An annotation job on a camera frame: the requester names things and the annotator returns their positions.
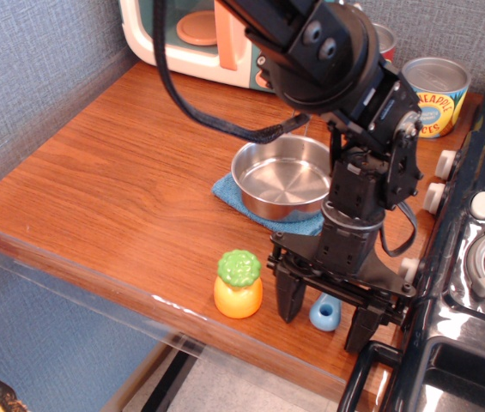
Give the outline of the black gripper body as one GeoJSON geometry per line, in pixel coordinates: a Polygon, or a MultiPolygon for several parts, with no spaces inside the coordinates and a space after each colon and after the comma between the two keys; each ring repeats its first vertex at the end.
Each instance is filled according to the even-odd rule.
{"type": "Polygon", "coordinates": [[[307,287],[327,293],[355,307],[378,307],[381,325],[400,325],[415,288],[389,269],[377,256],[375,243],[385,238],[386,212],[379,208],[367,216],[351,216],[325,205],[318,235],[276,232],[268,266],[284,262],[302,277],[307,287]]]}

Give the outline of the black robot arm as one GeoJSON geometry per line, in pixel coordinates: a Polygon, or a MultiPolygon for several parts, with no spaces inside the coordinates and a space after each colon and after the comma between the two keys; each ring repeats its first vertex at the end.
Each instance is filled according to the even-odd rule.
{"type": "Polygon", "coordinates": [[[418,97],[379,52],[377,32],[351,5],[325,1],[227,1],[226,9],[261,51],[260,68],[293,109],[330,130],[330,192],[317,236],[274,233],[269,265],[280,316],[298,314],[307,287],[355,308],[345,348],[361,351],[382,324],[400,324],[415,296],[374,246],[387,212],[415,214],[407,199],[422,174],[416,150],[418,97]]]}

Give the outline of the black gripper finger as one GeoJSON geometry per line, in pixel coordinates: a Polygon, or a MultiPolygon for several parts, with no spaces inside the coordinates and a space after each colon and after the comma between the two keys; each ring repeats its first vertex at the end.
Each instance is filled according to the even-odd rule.
{"type": "Polygon", "coordinates": [[[284,262],[275,268],[276,302],[282,320],[289,324],[299,313],[306,292],[302,277],[284,262]]]}
{"type": "Polygon", "coordinates": [[[348,353],[360,353],[381,325],[385,313],[378,307],[358,307],[345,342],[348,353]]]}

